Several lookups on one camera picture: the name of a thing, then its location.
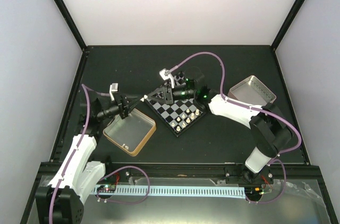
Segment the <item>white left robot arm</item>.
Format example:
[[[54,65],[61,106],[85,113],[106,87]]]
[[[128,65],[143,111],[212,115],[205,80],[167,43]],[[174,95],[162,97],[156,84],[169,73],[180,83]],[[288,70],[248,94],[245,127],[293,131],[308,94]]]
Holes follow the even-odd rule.
[[[80,223],[84,205],[98,181],[114,175],[113,166],[103,161],[89,161],[96,148],[103,121],[115,116],[127,118],[142,97],[128,98],[114,94],[111,105],[104,109],[99,99],[90,101],[79,117],[70,149],[56,175],[48,185],[37,189],[35,200],[39,223]]]

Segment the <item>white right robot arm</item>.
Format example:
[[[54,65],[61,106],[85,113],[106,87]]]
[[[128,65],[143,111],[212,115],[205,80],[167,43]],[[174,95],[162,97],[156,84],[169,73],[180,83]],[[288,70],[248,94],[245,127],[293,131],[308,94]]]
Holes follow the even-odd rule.
[[[247,183],[258,180],[262,169],[280,154],[293,137],[293,129],[279,116],[279,109],[273,104],[264,107],[252,105],[223,97],[207,87],[191,89],[183,85],[174,88],[163,86],[145,95],[144,98],[166,105],[193,99],[200,111],[228,118],[250,129],[256,146],[241,170],[242,178]]]

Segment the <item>black and white chessboard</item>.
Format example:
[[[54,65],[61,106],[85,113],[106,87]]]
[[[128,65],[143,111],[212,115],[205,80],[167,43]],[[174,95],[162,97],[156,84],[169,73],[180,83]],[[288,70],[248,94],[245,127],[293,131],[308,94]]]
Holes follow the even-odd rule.
[[[160,87],[167,87],[168,92],[170,93],[170,102],[156,102],[153,100],[146,99],[147,105],[153,110],[153,112],[166,124],[166,126],[175,134],[175,136],[179,137],[185,131],[187,131],[191,126],[193,126],[201,117],[203,117],[207,113],[207,109],[204,104],[201,102],[206,97],[205,90],[205,76],[201,73],[200,70],[186,70],[184,72],[178,72],[176,75],[173,75],[175,86],[184,85],[195,91],[195,95],[193,99],[189,100],[179,100],[173,102],[172,96],[170,93],[170,80],[164,81]],[[199,116],[195,115],[196,110],[200,110]],[[195,118],[191,119],[191,114],[194,113]],[[191,122],[188,124],[186,119],[190,118]],[[176,127],[179,126],[181,130],[179,132],[176,131]]]

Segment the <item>tan sweet bear tin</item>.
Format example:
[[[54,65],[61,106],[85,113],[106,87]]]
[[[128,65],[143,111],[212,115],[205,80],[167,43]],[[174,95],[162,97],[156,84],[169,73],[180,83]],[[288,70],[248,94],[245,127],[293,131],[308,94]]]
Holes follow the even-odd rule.
[[[156,122],[134,109],[127,118],[117,115],[103,130],[103,135],[128,155],[135,157],[156,131]]]

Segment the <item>black aluminium rail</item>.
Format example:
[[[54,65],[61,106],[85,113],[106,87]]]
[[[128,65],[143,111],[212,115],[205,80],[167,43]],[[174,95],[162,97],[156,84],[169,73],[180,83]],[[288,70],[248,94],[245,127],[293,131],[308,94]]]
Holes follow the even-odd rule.
[[[320,168],[311,165],[279,163],[264,167],[254,174],[243,164],[141,164],[137,165],[150,178],[212,178],[224,179],[228,184],[259,184],[262,178],[274,179],[322,179]]]

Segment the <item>black corner frame post left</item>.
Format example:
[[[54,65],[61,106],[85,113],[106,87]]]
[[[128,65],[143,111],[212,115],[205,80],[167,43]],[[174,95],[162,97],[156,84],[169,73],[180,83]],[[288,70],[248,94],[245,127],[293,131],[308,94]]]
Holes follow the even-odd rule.
[[[84,39],[81,36],[81,33],[79,29],[77,28],[69,10],[67,9],[66,4],[63,0],[54,0],[57,8],[59,9],[64,21],[66,22],[68,28],[70,29],[71,33],[73,34],[77,44],[79,45],[80,49],[82,51],[85,51],[87,49],[87,45],[84,41]]]

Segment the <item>black corner frame post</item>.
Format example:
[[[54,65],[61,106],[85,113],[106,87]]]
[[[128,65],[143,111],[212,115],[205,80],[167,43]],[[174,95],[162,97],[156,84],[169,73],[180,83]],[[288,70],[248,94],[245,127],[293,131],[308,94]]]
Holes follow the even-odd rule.
[[[297,16],[298,12],[300,11],[301,7],[303,6],[305,0],[295,0],[292,7],[290,8],[283,24],[281,25],[276,37],[274,38],[271,49],[276,51],[279,47],[280,43],[282,42],[283,38],[285,37],[286,33],[288,32],[290,26],[292,25],[295,17]]]
[[[85,51],[87,49],[87,45],[84,41],[84,39],[81,36],[81,33],[79,29],[77,28],[69,10],[67,9],[66,4],[63,0],[54,0],[57,8],[59,9],[64,21],[66,22],[68,28],[70,29],[71,33],[73,34],[77,44],[79,45],[80,49],[82,51]]]

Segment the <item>black corner frame post right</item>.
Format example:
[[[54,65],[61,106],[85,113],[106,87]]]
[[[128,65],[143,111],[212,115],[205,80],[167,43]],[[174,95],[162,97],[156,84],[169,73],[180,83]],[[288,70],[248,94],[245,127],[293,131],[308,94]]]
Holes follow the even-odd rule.
[[[279,47],[280,43],[282,42],[283,38],[285,37],[286,33],[288,32],[290,26],[292,25],[295,17],[297,16],[298,12],[300,11],[301,7],[303,6],[305,0],[295,0],[292,7],[290,8],[283,24],[281,25],[276,37],[274,38],[271,49],[276,51]]]

